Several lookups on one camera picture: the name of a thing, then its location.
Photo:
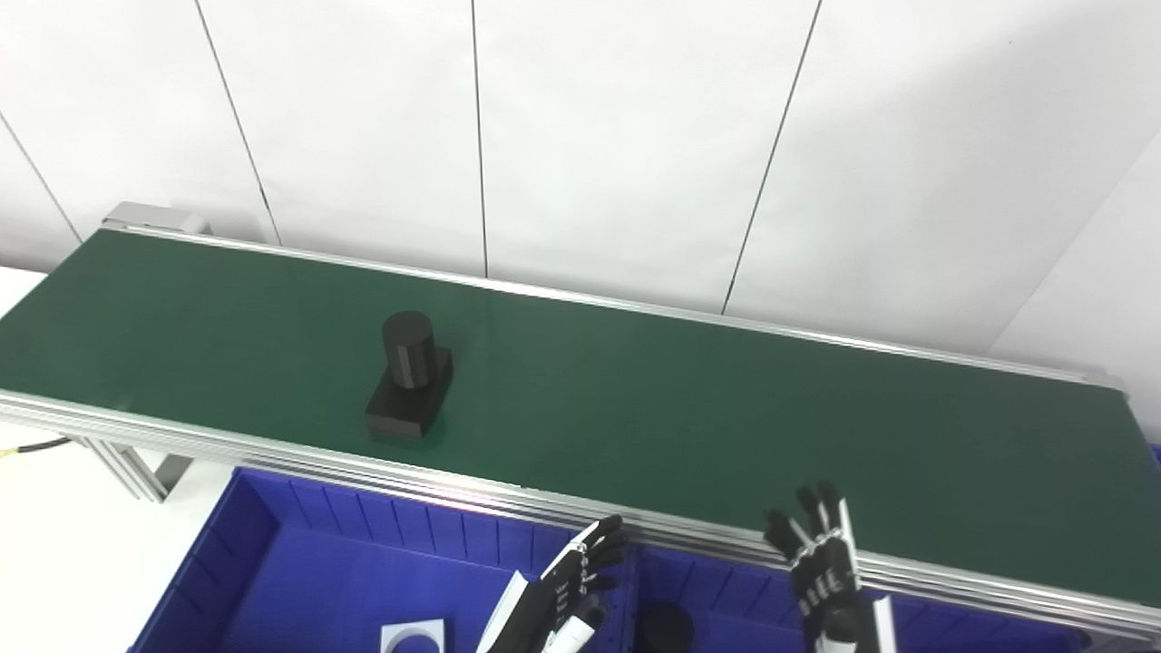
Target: white floor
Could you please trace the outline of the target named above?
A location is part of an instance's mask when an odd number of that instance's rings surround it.
[[[41,278],[0,267],[0,315]],[[56,437],[0,422],[0,449]],[[156,505],[77,444],[0,458],[0,651],[124,653],[230,471],[194,461]]]

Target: robotic hand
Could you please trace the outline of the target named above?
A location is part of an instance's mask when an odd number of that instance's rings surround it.
[[[791,564],[803,616],[806,650],[816,653],[895,653],[890,598],[871,601],[859,591],[854,533],[846,500],[835,486],[798,490],[814,534],[785,514],[766,514],[766,541]]]
[[[616,580],[597,571],[620,562],[627,537],[621,516],[612,515],[580,531],[540,579],[512,575],[484,627],[476,653],[576,653],[605,618],[605,605],[590,591],[612,589]]]

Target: metal support leg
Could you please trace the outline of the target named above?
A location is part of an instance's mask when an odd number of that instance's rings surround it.
[[[173,486],[178,483],[186,468],[193,462],[192,459],[183,455],[170,454],[165,457],[157,471],[153,471],[131,446],[84,436],[70,437],[91,449],[135,498],[144,498],[153,503],[161,503],[170,496]]]

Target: black object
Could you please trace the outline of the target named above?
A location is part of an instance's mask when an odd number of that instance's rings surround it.
[[[387,318],[383,346],[387,372],[367,403],[367,425],[395,436],[423,437],[452,382],[452,351],[435,346],[431,320],[416,310]]]
[[[648,603],[637,615],[635,653],[688,653],[693,619],[676,603]]]
[[[49,440],[46,443],[26,444],[23,446],[16,447],[16,453],[29,453],[33,451],[44,451],[45,449],[52,449],[55,446],[60,446],[63,444],[68,444],[72,438],[57,438],[55,440]]]

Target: black cylinder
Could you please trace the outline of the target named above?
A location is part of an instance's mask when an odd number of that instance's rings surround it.
[[[435,336],[426,315],[404,310],[388,317],[383,323],[383,346],[396,386],[423,388],[435,379]]]

